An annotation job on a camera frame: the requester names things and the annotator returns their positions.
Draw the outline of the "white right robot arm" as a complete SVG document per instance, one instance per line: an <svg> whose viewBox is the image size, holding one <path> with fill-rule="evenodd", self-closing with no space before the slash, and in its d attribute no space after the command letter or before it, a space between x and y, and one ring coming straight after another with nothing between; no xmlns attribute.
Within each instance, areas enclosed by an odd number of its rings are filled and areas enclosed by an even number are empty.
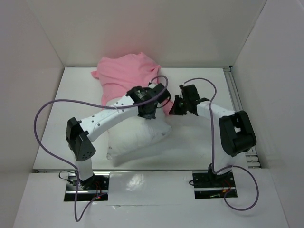
<svg viewBox="0 0 304 228"><path fill-rule="evenodd" d="M183 116L188 113L210 121L211 129L211 164L208 167L207 180L212 186L223 182L224 176L231 172L234 162L226 161L216 168L216 128L220 140L222 157L234 158L240 153L249 151L257 143L249 116L245 111L232 111L213 103L217 95L201 98L195 85L180 85L180 94L174 98L170 115Z"/></svg>

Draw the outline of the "pink satin pillowcase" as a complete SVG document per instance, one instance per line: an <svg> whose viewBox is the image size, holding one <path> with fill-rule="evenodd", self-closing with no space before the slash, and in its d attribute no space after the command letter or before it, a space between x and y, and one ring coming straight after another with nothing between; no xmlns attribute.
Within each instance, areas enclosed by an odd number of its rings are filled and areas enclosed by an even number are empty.
<svg viewBox="0 0 304 228"><path fill-rule="evenodd" d="M103 57L91 75L102 87L101 104L109 105L111 100L122 97L133 87L146 87L160 69L159 64L141 52L119 58Z"/></svg>

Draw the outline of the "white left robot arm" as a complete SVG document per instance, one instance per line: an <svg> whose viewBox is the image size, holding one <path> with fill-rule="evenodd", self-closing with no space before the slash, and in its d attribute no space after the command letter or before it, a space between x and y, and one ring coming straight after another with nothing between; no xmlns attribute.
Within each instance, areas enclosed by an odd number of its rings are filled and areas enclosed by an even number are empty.
<svg viewBox="0 0 304 228"><path fill-rule="evenodd" d="M170 92L161 83L149 84L148 87L136 86L127 91L126 95L113 105L103 108L102 111L88 118L69 119L66 127L66 141L74 154L78 186L87 190L95 182L91 158L96 149L92 142L111 127L130 117L154 119L157 105L170 98Z"/></svg>

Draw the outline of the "white pillow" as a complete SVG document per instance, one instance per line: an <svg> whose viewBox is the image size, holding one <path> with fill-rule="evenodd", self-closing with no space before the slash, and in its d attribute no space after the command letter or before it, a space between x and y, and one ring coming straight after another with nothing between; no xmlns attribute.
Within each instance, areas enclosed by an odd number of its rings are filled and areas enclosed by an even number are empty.
<svg viewBox="0 0 304 228"><path fill-rule="evenodd" d="M173 103L156 110L155 119L144 119L138 116L130 117L108 132L108 149L106 158L119 162L128 155L137 153L140 149L152 146L165 139L171 132L171 126L166 123L166 116Z"/></svg>

